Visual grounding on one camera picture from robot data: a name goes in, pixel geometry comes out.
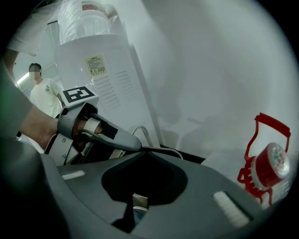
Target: ventilation slot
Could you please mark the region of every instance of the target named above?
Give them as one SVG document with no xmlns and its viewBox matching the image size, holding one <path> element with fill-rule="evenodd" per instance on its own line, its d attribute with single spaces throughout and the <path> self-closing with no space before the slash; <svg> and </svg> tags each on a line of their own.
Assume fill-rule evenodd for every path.
<svg viewBox="0 0 299 239">
<path fill-rule="evenodd" d="M 120 106 L 120 101 L 116 96 L 116 92 L 108 76 L 96 79 L 93 82 L 100 96 L 100 100 L 107 111 L 111 111 Z"/>
<path fill-rule="evenodd" d="M 126 101 L 135 99 L 134 87 L 127 71 L 116 73 L 117 83 Z"/>
<path fill-rule="evenodd" d="M 229 222 L 235 228 L 242 227 L 250 221 L 250 218 L 228 197 L 225 192 L 216 192 L 213 194 L 213 198 Z"/>
</svg>

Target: white cable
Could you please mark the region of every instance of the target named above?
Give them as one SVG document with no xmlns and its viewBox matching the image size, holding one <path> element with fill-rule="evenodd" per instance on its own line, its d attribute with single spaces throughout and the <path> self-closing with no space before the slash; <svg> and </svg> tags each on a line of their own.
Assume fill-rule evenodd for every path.
<svg viewBox="0 0 299 239">
<path fill-rule="evenodd" d="M 144 137 L 145 137 L 147 143 L 149 144 L 149 146 L 153 147 L 154 145 L 153 145 L 153 143 L 152 143 L 152 141 L 151 141 L 151 139 L 150 139 L 149 132 L 148 132 L 148 130 L 147 130 L 144 126 L 132 126 L 132 127 L 129 129 L 128 132 L 131 133 L 132 135 L 134 135 L 135 132 L 136 132 L 138 129 L 141 129 L 141 130 L 142 130 L 142 132 L 143 132 L 143 134 L 144 134 Z"/>
<path fill-rule="evenodd" d="M 167 150 L 167 151 L 172 151 L 174 153 L 176 153 L 177 155 L 179 155 L 179 157 L 181 159 L 183 159 L 183 156 L 177 151 L 177 150 L 174 150 L 172 148 L 155 148 L 155 147 L 146 147 L 146 146 L 143 146 L 143 148 L 152 148 L 152 149 L 158 149 L 158 150 Z"/>
</svg>

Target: label sticker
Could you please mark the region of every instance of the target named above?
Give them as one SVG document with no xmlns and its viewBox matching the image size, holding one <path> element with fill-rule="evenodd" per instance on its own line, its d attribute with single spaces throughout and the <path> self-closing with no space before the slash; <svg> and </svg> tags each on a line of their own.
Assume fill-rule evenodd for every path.
<svg viewBox="0 0 299 239">
<path fill-rule="evenodd" d="M 101 55 L 86 58 L 85 61 L 87 65 L 87 70 L 91 77 L 95 77 L 107 73 L 104 60 Z"/>
</svg>

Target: white t-shirt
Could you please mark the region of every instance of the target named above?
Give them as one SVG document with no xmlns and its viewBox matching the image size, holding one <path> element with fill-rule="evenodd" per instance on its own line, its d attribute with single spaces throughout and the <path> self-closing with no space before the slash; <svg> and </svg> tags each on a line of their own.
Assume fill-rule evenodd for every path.
<svg viewBox="0 0 299 239">
<path fill-rule="evenodd" d="M 62 110 L 57 98 L 60 91 L 61 88 L 52 79 L 43 79 L 41 83 L 33 87 L 30 101 L 41 111 L 55 118 Z"/>
</svg>

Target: red handle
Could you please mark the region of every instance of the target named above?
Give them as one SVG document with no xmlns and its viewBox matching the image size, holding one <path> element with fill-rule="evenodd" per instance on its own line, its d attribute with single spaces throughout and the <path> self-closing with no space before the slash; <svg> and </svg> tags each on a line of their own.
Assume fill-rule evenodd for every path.
<svg viewBox="0 0 299 239">
<path fill-rule="evenodd" d="M 290 141 L 290 136 L 291 136 L 290 128 L 288 126 L 281 123 L 277 119 L 272 118 L 269 115 L 266 115 L 266 114 L 263 114 L 263 113 L 260 113 L 259 115 L 257 115 L 256 118 L 255 118 L 255 121 L 256 121 L 256 132 L 254 133 L 252 139 L 249 141 L 249 143 L 247 145 L 247 149 L 246 149 L 246 152 L 245 152 L 245 160 L 250 159 L 249 156 L 248 156 L 248 153 L 249 153 L 249 150 L 250 150 L 250 147 L 251 147 L 253 141 L 256 139 L 257 134 L 258 134 L 258 122 L 261 122 L 265 125 L 268 125 L 268 126 L 272 127 L 273 129 L 276 129 L 278 132 L 280 132 L 285 137 L 287 137 L 285 152 L 288 152 L 289 141 Z"/>
</svg>

